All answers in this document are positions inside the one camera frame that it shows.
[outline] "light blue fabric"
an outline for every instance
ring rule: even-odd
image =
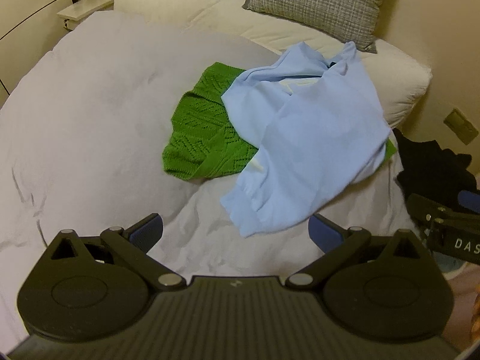
[[[296,225],[385,157],[391,130],[353,42],[330,60],[296,44],[240,74],[222,100],[237,133],[259,148],[221,199],[244,237]]]

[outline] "green knit sweater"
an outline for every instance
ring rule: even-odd
[[[221,99],[242,72],[215,62],[183,95],[162,154],[165,172],[183,180],[213,179],[241,172],[252,159],[257,148],[239,137]]]

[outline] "white cabinet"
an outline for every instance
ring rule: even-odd
[[[66,34],[56,13],[70,5],[71,0],[53,1],[0,0],[0,80],[9,92]],[[2,88],[0,106],[3,105],[3,92]]]

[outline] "nightstand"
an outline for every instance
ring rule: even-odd
[[[93,12],[113,9],[113,0],[80,0],[57,13],[63,19],[63,26],[73,31]]]

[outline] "wall outlet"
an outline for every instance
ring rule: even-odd
[[[456,108],[443,121],[465,145],[472,142],[479,134],[478,130]]]

